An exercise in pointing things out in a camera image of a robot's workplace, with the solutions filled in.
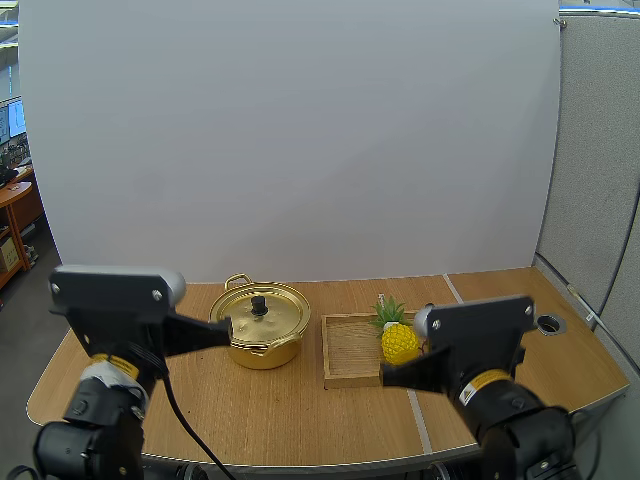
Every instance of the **wooden tray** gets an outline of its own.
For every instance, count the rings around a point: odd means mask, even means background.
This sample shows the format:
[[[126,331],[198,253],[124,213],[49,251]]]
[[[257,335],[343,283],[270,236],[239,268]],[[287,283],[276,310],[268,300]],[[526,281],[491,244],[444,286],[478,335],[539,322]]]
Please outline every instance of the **wooden tray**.
[[[416,312],[405,313],[413,318]],[[380,385],[380,330],[369,323],[375,318],[375,313],[322,316],[325,389]]]

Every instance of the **office desk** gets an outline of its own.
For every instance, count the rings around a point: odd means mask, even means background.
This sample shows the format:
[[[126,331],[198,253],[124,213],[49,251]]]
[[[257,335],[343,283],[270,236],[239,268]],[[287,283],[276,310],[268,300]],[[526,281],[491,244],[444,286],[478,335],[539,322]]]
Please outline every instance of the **office desk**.
[[[16,225],[16,218],[14,213],[14,205],[21,198],[24,198],[31,191],[31,184],[29,182],[12,183],[0,188],[0,209],[4,210],[2,221],[9,228],[0,233],[0,239],[3,239],[7,235],[11,235],[13,244],[18,252],[20,260],[16,263],[8,272],[0,273],[0,288],[4,287],[6,283],[13,277],[20,268],[22,270],[29,270],[31,264],[27,258],[27,253],[24,250],[24,244],[22,243],[22,237],[20,237],[20,230]]]
[[[457,293],[464,300],[529,294],[538,312],[564,317],[568,331],[556,337],[544,337],[537,330],[527,333],[518,381],[544,401],[569,409],[607,401],[626,388],[619,367],[538,270],[452,275],[454,289],[448,280],[433,276],[292,283],[312,308],[300,355],[268,371],[236,365],[224,348],[172,358],[168,364],[178,403],[220,459],[245,466],[236,470],[247,473],[381,474],[477,448],[442,396],[381,387],[324,390],[321,315],[369,312],[378,293],[393,295],[407,309],[427,302],[455,303]],[[207,320],[222,291],[221,285],[189,285],[178,311]],[[29,399],[32,421],[44,424],[61,417],[87,364],[70,332]],[[144,428],[146,453],[207,461],[174,418],[161,383]]]
[[[16,225],[20,231],[24,230],[27,225],[44,213],[42,199],[40,198],[40,191],[38,190],[38,183],[36,182],[36,174],[31,165],[29,165],[24,172],[11,180],[9,184],[22,181],[31,182],[33,188],[24,196],[24,198],[21,198],[13,205]]]

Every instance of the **gold pot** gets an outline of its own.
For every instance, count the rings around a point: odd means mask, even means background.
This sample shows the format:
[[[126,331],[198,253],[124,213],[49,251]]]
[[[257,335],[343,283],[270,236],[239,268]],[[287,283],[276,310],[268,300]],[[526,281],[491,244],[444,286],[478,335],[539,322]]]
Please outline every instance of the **gold pot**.
[[[246,283],[230,287],[234,280]],[[281,283],[259,283],[244,273],[224,282],[211,307],[210,322],[231,317],[229,355],[240,365],[268,369],[284,365],[300,351],[311,308],[304,295]]]

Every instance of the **cubicle partition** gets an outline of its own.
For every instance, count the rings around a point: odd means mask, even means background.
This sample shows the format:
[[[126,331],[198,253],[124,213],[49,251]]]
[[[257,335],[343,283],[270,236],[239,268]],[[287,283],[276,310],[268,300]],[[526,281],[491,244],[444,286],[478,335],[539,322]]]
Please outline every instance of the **cubicle partition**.
[[[563,9],[556,156],[538,252],[573,284],[633,361],[640,361],[640,15]],[[561,282],[541,261],[536,264]],[[575,308],[586,310],[574,302]],[[640,471],[640,379],[601,327],[631,382],[602,422],[602,479]],[[583,454],[587,465],[594,445]]]

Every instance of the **yellow pineapple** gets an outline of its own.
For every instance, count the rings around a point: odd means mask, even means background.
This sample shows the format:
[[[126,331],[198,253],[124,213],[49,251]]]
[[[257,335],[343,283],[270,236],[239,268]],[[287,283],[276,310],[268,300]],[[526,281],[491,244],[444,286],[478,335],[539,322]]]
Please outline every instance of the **yellow pineapple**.
[[[404,318],[403,303],[396,304],[393,297],[389,297],[384,304],[376,304],[378,318],[371,322],[381,328],[382,353],[384,359],[391,365],[402,365],[421,352],[420,341],[413,332],[413,328]]]

